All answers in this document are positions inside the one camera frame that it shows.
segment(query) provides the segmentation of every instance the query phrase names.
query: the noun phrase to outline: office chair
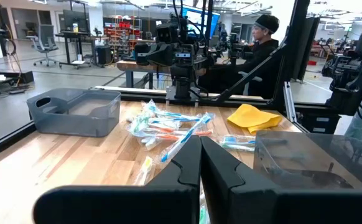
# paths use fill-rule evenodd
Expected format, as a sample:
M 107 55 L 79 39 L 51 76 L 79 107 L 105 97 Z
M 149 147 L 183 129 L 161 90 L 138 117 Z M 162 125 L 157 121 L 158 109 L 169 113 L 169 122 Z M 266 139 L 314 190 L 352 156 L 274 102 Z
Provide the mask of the office chair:
M 56 64 L 59 61 L 49 58 L 48 53 L 53 50 L 58 50 L 58 46 L 55 44 L 54 41 L 54 26 L 53 25 L 39 25 L 39 41 L 36 42 L 34 38 L 32 38 L 33 46 L 32 48 L 40 53 L 45 53 L 45 58 L 35 61 L 33 63 L 34 66 L 36 66 L 37 62 L 40 62 L 40 64 L 43 63 L 43 61 L 46 61 L 46 66 L 50 66 L 49 62 L 54 62 Z

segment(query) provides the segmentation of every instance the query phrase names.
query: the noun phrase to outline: gray floor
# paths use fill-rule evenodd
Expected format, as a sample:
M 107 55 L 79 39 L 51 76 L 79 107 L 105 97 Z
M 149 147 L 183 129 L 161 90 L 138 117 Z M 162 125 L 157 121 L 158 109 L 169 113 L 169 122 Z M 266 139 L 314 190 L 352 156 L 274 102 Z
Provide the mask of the gray floor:
M 70 88 L 89 88 L 96 85 L 121 86 L 126 82 L 124 72 L 116 67 L 99 68 L 92 66 L 82 66 L 80 69 L 75 69 L 73 66 L 64 65 L 59 68 L 58 65 L 49 67 L 37 64 L 33 66 L 33 62 L 44 58 L 44 54 L 36 52 L 32 49 L 29 41 L 16 41 L 17 56 L 23 72 L 32 70 L 34 73 L 34 84 L 31 85 L 31 90 L 24 94 L 0 96 L 0 137 L 3 137 L 13 130 L 25 125 L 29 122 L 29 113 L 26 105 L 26 100 L 32 96 L 38 95 L 53 88 L 70 87 Z M 49 53 L 49 55 L 58 61 L 65 62 L 65 47 L 63 43 L 59 43 L 59 50 Z M 73 45 L 70 45 L 71 59 L 75 58 Z M 83 45 L 83 53 L 90 54 L 90 45 Z M 328 89 L 331 79 L 322 77 L 320 73 L 315 71 L 320 70 L 323 62 L 318 63 L 316 67 L 308 67 L 303 84 L 292 83 L 292 92 L 295 101 L 324 103 L 330 97 L 331 92 Z M 17 63 L 14 58 L 0 58 L 1 71 L 18 72 Z M 134 78 L 141 78 L 144 73 L 134 73 Z M 168 76 L 160 76 L 159 80 L 154 75 L 154 88 L 165 89 L 171 84 L 171 79 Z M 337 134 L 344 134 L 348 127 L 351 118 L 343 117 L 339 122 Z

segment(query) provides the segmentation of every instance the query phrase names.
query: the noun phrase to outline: black beanie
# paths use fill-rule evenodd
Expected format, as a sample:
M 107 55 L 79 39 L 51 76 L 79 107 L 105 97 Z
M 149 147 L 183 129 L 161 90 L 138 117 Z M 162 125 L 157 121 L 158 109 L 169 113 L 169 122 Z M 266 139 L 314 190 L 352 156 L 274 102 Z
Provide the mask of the black beanie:
M 271 34 L 275 33 L 279 28 L 279 19 L 275 16 L 261 15 L 256 22 L 255 26 L 262 29 L 268 29 Z

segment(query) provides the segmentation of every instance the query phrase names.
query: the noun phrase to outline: ceiling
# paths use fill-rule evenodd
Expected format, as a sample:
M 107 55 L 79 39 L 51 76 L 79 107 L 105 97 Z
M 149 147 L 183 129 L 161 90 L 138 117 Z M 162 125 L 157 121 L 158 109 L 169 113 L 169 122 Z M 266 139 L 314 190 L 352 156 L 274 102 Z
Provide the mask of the ceiling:
M 47 0 L 47 2 L 64 2 L 68 0 Z M 172 0 L 81 0 L 94 6 L 97 3 L 105 5 L 104 11 L 147 11 L 150 13 L 173 12 Z M 270 14 L 272 3 L 279 0 L 214 0 L 213 10 L 220 13 L 230 13 L 243 17 L 258 17 Z M 203 0 L 183 0 L 184 5 L 203 7 Z M 307 16 L 321 17 L 322 23 L 348 25 L 352 22 L 362 22 L 362 0 L 311 0 Z

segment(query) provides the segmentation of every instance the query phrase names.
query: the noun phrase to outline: wooden table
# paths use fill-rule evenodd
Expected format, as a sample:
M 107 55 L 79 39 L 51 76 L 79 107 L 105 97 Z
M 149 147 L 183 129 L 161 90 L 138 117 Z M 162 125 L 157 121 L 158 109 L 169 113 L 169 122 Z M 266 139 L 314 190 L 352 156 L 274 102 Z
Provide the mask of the wooden table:
M 211 112 L 215 119 L 208 127 L 213 138 L 225 134 L 249 135 L 227 122 L 236 108 L 157 104 L 159 108 L 185 114 Z M 130 114 L 141 110 L 140 102 L 122 101 L 119 124 L 104 138 L 62 136 L 34 132 L 0 153 L 0 223 L 29 224 L 36 199 L 61 185 L 132 185 L 146 156 L 155 158 L 170 143 L 145 151 L 126 131 Z M 287 119 L 272 130 L 299 130 Z M 253 154 L 231 152 L 253 166 Z M 155 167 L 157 175 L 160 167 Z
M 126 72 L 126 86 L 134 88 L 134 72 L 147 72 L 149 77 L 149 89 L 153 89 L 153 74 L 157 72 L 157 67 L 153 65 L 137 65 L 137 62 L 121 60 L 116 62 L 116 66 L 120 71 Z M 159 66 L 159 73 L 170 74 L 170 67 Z M 204 75 L 206 69 L 197 70 L 197 75 Z

